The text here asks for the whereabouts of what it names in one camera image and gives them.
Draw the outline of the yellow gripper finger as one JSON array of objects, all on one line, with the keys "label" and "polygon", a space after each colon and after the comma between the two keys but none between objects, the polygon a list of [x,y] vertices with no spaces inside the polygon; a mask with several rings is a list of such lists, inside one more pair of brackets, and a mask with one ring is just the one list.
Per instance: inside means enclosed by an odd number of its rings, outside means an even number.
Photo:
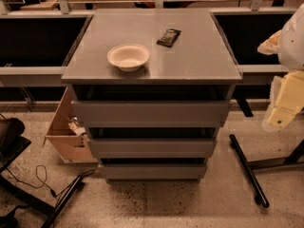
[{"label": "yellow gripper finger", "polygon": [[292,71],[275,76],[270,91],[270,104],[265,113],[266,129],[281,129],[290,124],[304,108],[304,72]]}]

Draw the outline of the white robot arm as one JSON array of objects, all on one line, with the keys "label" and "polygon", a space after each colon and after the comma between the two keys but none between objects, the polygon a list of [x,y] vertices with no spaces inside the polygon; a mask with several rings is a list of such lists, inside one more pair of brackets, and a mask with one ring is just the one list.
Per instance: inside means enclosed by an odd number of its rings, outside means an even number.
[{"label": "white robot arm", "polygon": [[265,130],[276,131],[290,124],[304,108],[304,5],[257,51],[276,54],[278,61],[289,69],[285,76],[275,76],[272,81],[270,104],[262,124]]}]

